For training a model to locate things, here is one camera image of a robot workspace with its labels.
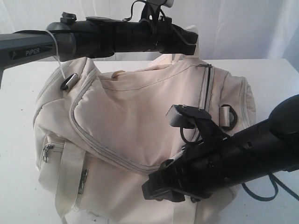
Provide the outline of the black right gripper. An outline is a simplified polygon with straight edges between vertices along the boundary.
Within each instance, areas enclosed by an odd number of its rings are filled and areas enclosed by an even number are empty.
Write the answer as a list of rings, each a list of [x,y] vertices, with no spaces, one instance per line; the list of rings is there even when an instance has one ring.
[[[220,141],[216,138],[212,143],[187,144],[176,159],[162,162],[142,185],[144,199],[180,203],[189,196],[192,201],[200,201],[220,189],[235,186],[225,168]]]

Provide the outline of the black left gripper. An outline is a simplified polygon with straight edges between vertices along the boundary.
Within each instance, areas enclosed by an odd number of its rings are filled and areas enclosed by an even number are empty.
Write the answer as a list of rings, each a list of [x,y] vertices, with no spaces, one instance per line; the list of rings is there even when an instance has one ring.
[[[168,21],[156,26],[149,22],[122,22],[110,19],[87,19],[72,24],[76,37],[76,57],[110,57],[124,52],[160,52],[193,56],[198,34]]]

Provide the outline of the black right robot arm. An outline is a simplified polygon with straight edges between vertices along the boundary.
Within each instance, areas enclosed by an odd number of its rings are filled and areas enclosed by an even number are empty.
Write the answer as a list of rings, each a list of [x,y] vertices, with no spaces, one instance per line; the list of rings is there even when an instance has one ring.
[[[292,96],[277,105],[268,119],[230,136],[202,109],[172,105],[169,123],[180,130],[197,128],[201,139],[186,141],[182,154],[164,161],[142,185],[146,200],[179,203],[189,196],[193,202],[208,199],[226,187],[242,185],[252,198],[268,202],[271,197],[253,193],[246,182],[268,176],[275,191],[283,188],[275,173],[299,168],[299,97]]]

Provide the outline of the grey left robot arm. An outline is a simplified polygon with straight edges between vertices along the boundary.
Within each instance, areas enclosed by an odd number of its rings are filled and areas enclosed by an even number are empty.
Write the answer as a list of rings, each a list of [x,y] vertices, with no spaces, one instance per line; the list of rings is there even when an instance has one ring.
[[[22,30],[0,36],[0,69],[55,56],[61,62],[77,58],[106,58],[123,52],[193,55],[197,33],[172,23],[171,18],[129,22],[90,16],[78,21],[64,13],[44,30]]]

